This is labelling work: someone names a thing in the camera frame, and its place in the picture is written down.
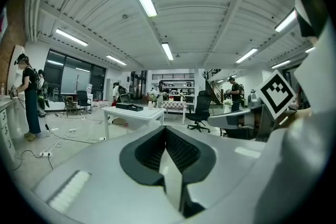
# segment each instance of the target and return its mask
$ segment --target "handrail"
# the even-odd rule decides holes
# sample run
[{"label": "handrail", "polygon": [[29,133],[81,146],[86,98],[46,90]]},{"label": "handrail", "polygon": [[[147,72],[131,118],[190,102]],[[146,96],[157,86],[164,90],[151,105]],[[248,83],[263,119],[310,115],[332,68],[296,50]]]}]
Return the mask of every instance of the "handrail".
[{"label": "handrail", "polygon": [[194,79],[194,73],[179,73],[179,74],[153,74],[152,80],[165,79]]},{"label": "handrail", "polygon": [[217,97],[217,99],[220,101],[221,100],[221,90],[219,89],[219,87],[216,85],[216,83],[214,81],[211,82],[211,86],[212,86],[212,89]]}]

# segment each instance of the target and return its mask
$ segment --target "sneaker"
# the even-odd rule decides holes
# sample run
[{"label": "sneaker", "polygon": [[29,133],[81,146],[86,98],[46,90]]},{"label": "sneaker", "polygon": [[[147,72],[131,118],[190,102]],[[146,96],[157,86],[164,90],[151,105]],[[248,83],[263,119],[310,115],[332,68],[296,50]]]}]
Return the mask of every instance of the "sneaker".
[{"label": "sneaker", "polygon": [[31,132],[25,133],[25,134],[24,134],[24,137],[25,137],[25,138],[28,138],[28,137],[30,137],[31,134],[32,134]]},{"label": "sneaker", "polygon": [[35,140],[36,138],[37,138],[37,135],[36,135],[36,134],[30,134],[30,136],[27,138],[27,140],[28,140],[29,142],[31,142],[31,141]]}]

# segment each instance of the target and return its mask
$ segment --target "brick wall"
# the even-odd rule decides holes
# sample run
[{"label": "brick wall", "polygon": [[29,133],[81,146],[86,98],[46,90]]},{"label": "brick wall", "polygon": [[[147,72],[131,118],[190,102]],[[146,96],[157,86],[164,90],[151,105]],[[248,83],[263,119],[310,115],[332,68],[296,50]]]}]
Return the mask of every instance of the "brick wall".
[{"label": "brick wall", "polygon": [[7,87],[10,60],[15,45],[25,46],[25,0],[8,0],[6,3],[8,26],[0,43],[0,85]]}]

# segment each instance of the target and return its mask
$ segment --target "woman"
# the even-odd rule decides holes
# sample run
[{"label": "woman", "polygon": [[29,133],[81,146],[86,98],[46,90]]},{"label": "woman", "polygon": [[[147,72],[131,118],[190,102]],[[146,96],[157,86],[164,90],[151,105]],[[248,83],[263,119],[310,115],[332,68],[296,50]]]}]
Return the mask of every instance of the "woman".
[{"label": "woman", "polygon": [[29,59],[25,54],[17,58],[19,69],[23,69],[22,84],[17,88],[17,93],[25,92],[26,117],[29,132],[25,134],[28,141],[33,141],[41,132],[37,115],[36,81]]},{"label": "woman", "polygon": [[44,72],[42,69],[38,71],[38,76],[40,77],[37,83],[37,111],[38,115],[43,118],[46,116],[46,112],[44,111],[44,94],[43,94],[43,86],[44,86]]},{"label": "woman", "polygon": [[163,105],[163,94],[164,94],[162,86],[163,86],[163,80],[160,80],[159,85],[156,88],[156,90],[159,93],[156,99],[156,107],[160,109],[162,108]]}]

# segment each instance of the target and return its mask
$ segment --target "large window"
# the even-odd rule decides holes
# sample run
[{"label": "large window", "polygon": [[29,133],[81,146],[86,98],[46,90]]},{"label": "large window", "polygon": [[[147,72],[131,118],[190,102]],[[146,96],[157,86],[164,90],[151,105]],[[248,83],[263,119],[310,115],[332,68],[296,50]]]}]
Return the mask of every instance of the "large window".
[{"label": "large window", "polygon": [[48,96],[53,101],[61,101],[64,96],[86,91],[91,84],[93,98],[102,98],[105,71],[105,68],[50,50],[44,69]]}]

